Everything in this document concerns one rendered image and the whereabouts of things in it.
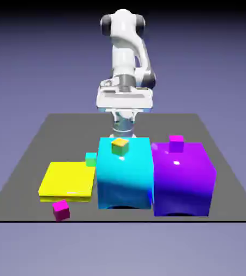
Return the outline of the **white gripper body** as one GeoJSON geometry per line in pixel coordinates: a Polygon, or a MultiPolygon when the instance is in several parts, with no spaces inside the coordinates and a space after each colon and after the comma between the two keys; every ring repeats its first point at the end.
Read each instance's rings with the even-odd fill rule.
{"type": "Polygon", "coordinates": [[[118,86],[99,86],[96,106],[102,111],[144,111],[153,107],[153,91],[149,88],[131,87],[130,92],[120,92],[118,86]]]}

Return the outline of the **small magenta cube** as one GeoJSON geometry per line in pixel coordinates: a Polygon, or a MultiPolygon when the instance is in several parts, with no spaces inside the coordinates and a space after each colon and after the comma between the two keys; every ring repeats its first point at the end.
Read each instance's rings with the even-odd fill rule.
{"type": "Polygon", "coordinates": [[[184,137],[182,135],[169,135],[169,152],[182,153],[184,150],[184,137]]]}
{"type": "Polygon", "coordinates": [[[52,210],[57,222],[70,218],[70,209],[66,200],[52,203],[52,210]]]}

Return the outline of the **small cyan cube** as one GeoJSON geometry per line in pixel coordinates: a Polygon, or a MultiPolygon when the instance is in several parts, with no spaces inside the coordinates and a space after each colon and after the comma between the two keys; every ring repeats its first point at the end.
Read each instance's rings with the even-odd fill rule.
{"type": "Polygon", "coordinates": [[[85,162],[87,167],[95,167],[97,164],[97,153],[87,152],[85,154],[85,162]]]}

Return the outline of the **large purple box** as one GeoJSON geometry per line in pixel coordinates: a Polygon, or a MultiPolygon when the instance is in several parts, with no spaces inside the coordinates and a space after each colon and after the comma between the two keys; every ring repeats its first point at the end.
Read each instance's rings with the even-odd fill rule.
{"type": "Polygon", "coordinates": [[[208,216],[216,170],[201,143],[185,143],[171,153],[168,143],[152,143],[155,216],[208,216]]]}

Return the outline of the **large cyan box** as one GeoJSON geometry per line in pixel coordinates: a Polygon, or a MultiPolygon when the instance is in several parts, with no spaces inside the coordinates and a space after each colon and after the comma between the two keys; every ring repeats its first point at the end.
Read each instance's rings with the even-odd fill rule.
{"type": "Polygon", "coordinates": [[[98,208],[115,206],[150,209],[154,163],[148,137],[129,138],[124,156],[112,153],[113,138],[102,137],[97,156],[98,208]]]}

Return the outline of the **large yellow box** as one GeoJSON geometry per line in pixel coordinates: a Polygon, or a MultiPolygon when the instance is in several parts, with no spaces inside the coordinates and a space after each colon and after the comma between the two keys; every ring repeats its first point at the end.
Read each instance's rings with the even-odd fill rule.
{"type": "Polygon", "coordinates": [[[51,162],[38,189],[41,202],[89,202],[95,167],[85,162],[51,162]]]}

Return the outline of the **small yellow cube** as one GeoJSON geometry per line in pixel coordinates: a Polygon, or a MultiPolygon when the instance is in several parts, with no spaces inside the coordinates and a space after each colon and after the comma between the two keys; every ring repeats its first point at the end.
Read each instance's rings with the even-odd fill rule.
{"type": "Polygon", "coordinates": [[[124,156],[129,151],[129,141],[123,138],[116,138],[111,143],[112,154],[124,156]]]}

